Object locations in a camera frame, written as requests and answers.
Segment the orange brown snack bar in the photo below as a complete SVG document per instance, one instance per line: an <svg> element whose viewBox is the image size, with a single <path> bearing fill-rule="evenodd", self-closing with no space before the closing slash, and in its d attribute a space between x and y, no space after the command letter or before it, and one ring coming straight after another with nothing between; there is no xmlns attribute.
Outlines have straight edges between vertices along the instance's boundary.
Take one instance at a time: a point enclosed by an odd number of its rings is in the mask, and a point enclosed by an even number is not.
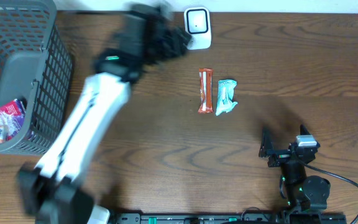
<svg viewBox="0 0 358 224"><path fill-rule="evenodd" d="M213 104L212 104L212 77L213 69L210 68L200 68L200 98L201 104L198 109L199 114L212 113Z"/></svg>

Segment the purple red snack bag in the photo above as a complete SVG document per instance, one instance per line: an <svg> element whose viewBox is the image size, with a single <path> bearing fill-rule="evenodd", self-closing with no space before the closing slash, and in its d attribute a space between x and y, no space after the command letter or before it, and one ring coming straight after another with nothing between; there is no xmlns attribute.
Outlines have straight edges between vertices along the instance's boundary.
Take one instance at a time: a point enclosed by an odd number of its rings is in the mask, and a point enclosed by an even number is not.
<svg viewBox="0 0 358 224"><path fill-rule="evenodd" d="M25 108L23 103L14 99L0 107L0 127L4 128L5 140L11 140L23 127Z"/></svg>

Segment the grey plastic mesh basket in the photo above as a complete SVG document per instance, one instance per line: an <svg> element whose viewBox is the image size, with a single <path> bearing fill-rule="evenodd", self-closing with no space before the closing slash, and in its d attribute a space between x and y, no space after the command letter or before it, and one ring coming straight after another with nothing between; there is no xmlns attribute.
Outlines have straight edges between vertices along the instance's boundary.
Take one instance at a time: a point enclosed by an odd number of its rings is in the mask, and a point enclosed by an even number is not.
<svg viewBox="0 0 358 224"><path fill-rule="evenodd" d="M24 124L0 154L48 151L64 119L73 62L51 0L0 0L0 107L18 99Z"/></svg>

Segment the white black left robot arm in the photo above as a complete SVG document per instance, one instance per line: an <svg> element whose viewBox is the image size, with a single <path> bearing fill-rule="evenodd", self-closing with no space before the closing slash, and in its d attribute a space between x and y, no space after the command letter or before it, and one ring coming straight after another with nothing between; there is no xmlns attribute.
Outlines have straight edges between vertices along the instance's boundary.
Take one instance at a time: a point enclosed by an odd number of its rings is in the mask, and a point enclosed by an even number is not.
<svg viewBox="0 0 358 224"><path fill-rule="evenodd" d="M135 3L123 15L116 48L95 60L95 73L50 149L33 169L17 175L24 211L36 223L107 223L111 212L81 189L91 160L111 121L129 101L144 66L181 57L190 34L170 26L167 3Z"/></svg>

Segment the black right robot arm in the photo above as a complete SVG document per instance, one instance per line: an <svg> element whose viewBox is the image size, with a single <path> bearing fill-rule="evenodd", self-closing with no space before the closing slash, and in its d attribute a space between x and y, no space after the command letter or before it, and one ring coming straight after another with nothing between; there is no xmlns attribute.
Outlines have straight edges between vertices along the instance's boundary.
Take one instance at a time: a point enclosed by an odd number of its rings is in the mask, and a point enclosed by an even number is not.
<svg viewBox="0 0 358 224"><path fill-rule="evenodd" d="M327 208L331 184L317 175L308 176L305 167L316 159L320 144L301 125L300 134L287 149L275 149L270 132L262 130L259 157L268 159L269 167L281 169L280 194L288 207L275 214L271 221L277 223L322 223Z"/></svg>

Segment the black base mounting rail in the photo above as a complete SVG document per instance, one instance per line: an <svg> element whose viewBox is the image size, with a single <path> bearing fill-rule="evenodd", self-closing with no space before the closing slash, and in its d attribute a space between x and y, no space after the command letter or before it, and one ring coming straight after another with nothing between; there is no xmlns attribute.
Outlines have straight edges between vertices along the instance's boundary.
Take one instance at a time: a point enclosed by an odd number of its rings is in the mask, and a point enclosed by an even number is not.
<svg viewBox="0 0 358 224"><path fill-rule="evenodd" d="M248 211L243 215L172 215L172 214L139 214L117 213L110 217L108 224L222 224L222 223L319 223L346 224L347 220L341 214L292 214L280 217L270 213Z"/></svg>

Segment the mint green snack packet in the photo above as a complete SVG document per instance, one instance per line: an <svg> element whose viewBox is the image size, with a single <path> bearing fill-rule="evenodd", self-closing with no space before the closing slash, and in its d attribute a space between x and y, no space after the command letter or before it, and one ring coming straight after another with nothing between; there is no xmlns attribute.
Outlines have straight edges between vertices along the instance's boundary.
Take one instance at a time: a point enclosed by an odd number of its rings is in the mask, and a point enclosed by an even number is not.
<svg viewBox="0 0 358 224"><path fill-rule="evenodd" d="M221 113L228 113L232 111L233 108L237 105L237 102L232 100L236 86L237 82L235 80L218 81L216 116L219 116Z"/></svg>

